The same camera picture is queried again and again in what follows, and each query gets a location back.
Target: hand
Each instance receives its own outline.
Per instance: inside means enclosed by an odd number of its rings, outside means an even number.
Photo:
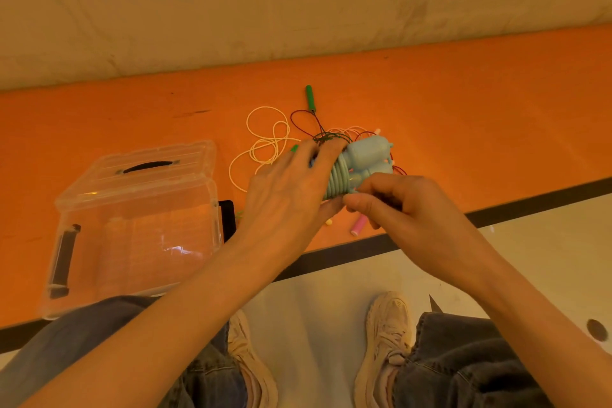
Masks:
[[[421,269],[477,294],[493,267],[505,260],[432,180],[375,173],[344,196],[349,211],[359,211],[372,226],[383,227]]]
[[[280,258],[280,266],[290,265],[325,221],[344,206],[342,197],[321,201],[332,166],[345,147],[343,139],[327,141],[320,148],[312,140],[303,141],[295,152],[264,166],[251,178],[244,217],[231,241],[243,242],[248,249],[261,247]]]

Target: pant leg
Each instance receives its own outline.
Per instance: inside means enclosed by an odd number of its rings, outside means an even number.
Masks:
[[[551,407],[489,319],[424,313],[395,378],[394,408]]]
[[[155,300],[140,296],[112,297],[50,323],[0,371],[3,407],[19,406]],[[228,325],[225,325],[197,355],[174,382],[161,407],[239,408],[245,405],[246,387],[236,362],[227,353],[227,332]],[[201,388],[194,398],[188,391],[192,387]]]

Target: transparent storage bin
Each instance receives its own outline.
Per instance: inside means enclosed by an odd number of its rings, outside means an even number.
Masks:
[[[221,245],[212,141],[100,158],[61,194],[42,316],[165,292]]]

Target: forearm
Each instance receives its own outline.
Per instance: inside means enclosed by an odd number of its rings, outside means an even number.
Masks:
[[[612,357],[501,257],[473,296],[556,407],[612,406]]]
[[[155,407],[230,316],[281,268],[227,244],[192,278],[50,381],[23,407]]]

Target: dark circle on floor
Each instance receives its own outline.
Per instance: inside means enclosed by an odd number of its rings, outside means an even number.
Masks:
[[[608,330],[596,319],[589,319],[586,322],[586,330],[595,340],[600,342],[606,342],[606,340],[608,340]]]

